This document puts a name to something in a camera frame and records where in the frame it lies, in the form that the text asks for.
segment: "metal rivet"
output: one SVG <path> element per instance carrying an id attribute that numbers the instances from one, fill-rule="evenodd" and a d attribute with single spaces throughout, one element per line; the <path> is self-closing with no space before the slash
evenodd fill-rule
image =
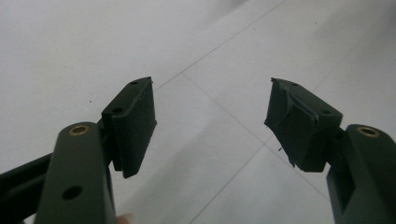
<path id="1" fill-rule="evenodd" d="M 70 129 L 69 134 L 70 135 L 82 135 L 84 133 L 87 133 L 90 130 L 90 126 L 88 125 L 78 125 Z"/>
<path id="2" fill-rule="evenodd" d="M 367 137 L 379 137 L 379 132 L 375 129 L 368 127 L 359 127 L 358 131 Z"/>

